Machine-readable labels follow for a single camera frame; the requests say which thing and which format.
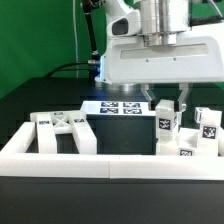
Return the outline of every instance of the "black sticker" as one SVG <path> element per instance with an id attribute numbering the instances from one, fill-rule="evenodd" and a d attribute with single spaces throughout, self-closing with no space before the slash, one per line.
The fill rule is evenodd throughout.
<path id="1" fill-rule="evenodd" d="M 64 115 L 63 112 L 54 112 L 54 115 Z"/>
<path id="2" fill-rule="evenodd" d="M 102 102 L 101 107 L 118 107 L 118 102 Z"/>
<path id="3" fill-rule="evenodd" d="M 118 114 L 118 108 L 100 108 L 101 114 Z"/>
<path id="4" fill-rule="evenodd" d="M 142 114 L 141 109 L 124 109 L 124 114 Z"/>
<path id="5" fill-rule="evenodd" d="M 123 103 L 123 107 L 140 108 L 140 103 Z"/>
<path id="6" fill-rule="evenodd" d="M 171 130 L 171 121 L 159 118 L 159 128 L 163 130 Z"/>
<path id="7" fill-rule="evenodd" d="M 202 138 L 216 139 L 216 128 L 203 126 Z"/>
<path id="8" fill-rule="evenodd" d="M 180 156 L 193 156 L 193 151 L 187 149 L 181 149 Z"/>
<path id="9" fill-rule="evenodd" d="M 84 119 L 74 119 L 75 123 L 84 123 L 85 120 Z"/>
<path id="10" fill-rule="evenodd" d="M 50 121 L 39 121 L 39 125 L 50 124 Z"/>

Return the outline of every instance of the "black table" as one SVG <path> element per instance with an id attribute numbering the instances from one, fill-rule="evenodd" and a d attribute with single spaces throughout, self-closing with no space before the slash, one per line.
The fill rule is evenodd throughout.
<path id="1" fill-rule="evenodd" d="M 159 98 L 179 96 L 177 85 L 156 85 L 155 92 Z M 31 79 L 0 100 L 0 147 L 31 112 L 79 110 L 83 100 L 145 101 L 140 91 L 97 89 L 87 79 Z M 224 92 L 214 84 L 194 85 L 183 114 L 184 127 L 195 127 L 196 106 L 224 111 Z M 89 116 L 88 121 L 99 137 L 99 154 L 154 153 L 154 118 Z M 77 153 L 69 136 L 58 140 L 59 153 Z M 141 149 L 139 141 L 144 141 Z M 34 152 L 35 144 L 29 150 Z M 0 177 L 0 220 L 7 224 L 223 223 L 223 187 L 222 181 Z"/>

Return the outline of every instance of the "white robot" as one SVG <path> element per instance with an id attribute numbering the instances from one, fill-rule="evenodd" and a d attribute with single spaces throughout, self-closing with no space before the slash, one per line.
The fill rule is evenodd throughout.
<path id="1" fill-rule="evenodd" d="M 192 1 L 134 0 L 135 9 L 123 0 L 83 2 L 88 13 L 99 5 L 106 13 L 107 49 L 97 86 L 128 90 L 140 84 L 150 106 L 151 85 L 179 83 L 184 111 L 190 83 L 224 81 L 224 23 L 192 26 Z"/>

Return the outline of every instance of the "green screen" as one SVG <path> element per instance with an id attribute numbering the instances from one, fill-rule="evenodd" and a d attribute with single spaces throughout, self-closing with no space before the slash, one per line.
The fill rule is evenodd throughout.
<path id="1" fill-rule="evenodd" d="M 85 18 L 75 2 L 79 61 L 90 59 Z M 224 3 L 218 3 L 224 12 Z M 208 4 L 194 5 L 193 16 L 213 15 Z M 76 61 L 72 0 L 0 0 L 0 98 L 33 77 Z M 106 47 L 103 8 L 92 13 L 99 52 Z M 75 73 L 66 73 L 76 77 Z"/>

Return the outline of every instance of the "cable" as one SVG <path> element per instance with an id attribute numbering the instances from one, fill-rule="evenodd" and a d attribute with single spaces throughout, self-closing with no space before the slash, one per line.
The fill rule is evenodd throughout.
<path id="1" fill-rule="evenodd" d="M 217 15 L 219 15 L 220 17 L 223 17 L 221 11 L 219 10 L 218 6 L 216 5 L 216 3 L 213 0 L 207 0 L 208 3 L 210 3 L 210 5 L 212 6 L 212 8 L 216 11 Z"/>
<path id="2" fill-rule="evenodd" d="M 50 78 L 53 74 L 57 73 L 57 72 L 72 72 L 72 71 L 89 71 L 89 69 L 87 68 L 79 68 L 79 69 L 59 69 L 59 70 L 55 70 L 54 72 L 51 72 L 51 74 L 46 77 L 46 78 Z"/>
<path id="3" fill-rule="evenodd" d="M 73 0 L 73 27 L 74 27 L 74 36 L 75 36 L 75 59 L 79 61 L 79 46 L 78 46 L 78 35 L 77 35 L 77 20 L 76 20 L 76 0 Z"/>
<path id="4" fill-rule="evenodd" d="M 201 18 L 192 18 L 190 20 L 190 26 L 199 26 L 206 25 L 208 23 L 218 23 L 224 20 L 224 17 L 220 16 L 209 16 L 209 17 L 201 17 Z"/>
<path id="5" fill-rule="evenodd" d="M 76 63 L 69 63 L 69 64 L 64 64 L 61 65 L 55 69 L 53 69 L 52 71 L 48 72 L 44 77 L 45 78 L 49 78 L 51 77 L 55 72 L 61 71 L 63 68 L 68 68 L 71 66 L 77 66 L 77 65 L 88 65 L 88 62 L 76 62 Z"/>
<path id="6" fill-rule="evenodd" d="M 85 13 L 85 17 L 86 17 L 86 22 L 87 22 L 87 27 L 88 27 L 88 32 L 89 32 L 90 45 L 91 45 L 91 49 L 92 49 L 92 57 L 93 57 L 93 59 L 98 59 L 99 53 L 97 50 L 96 38 L 95 38 L 95 34 L 94 34 L 91 14 Z"/>

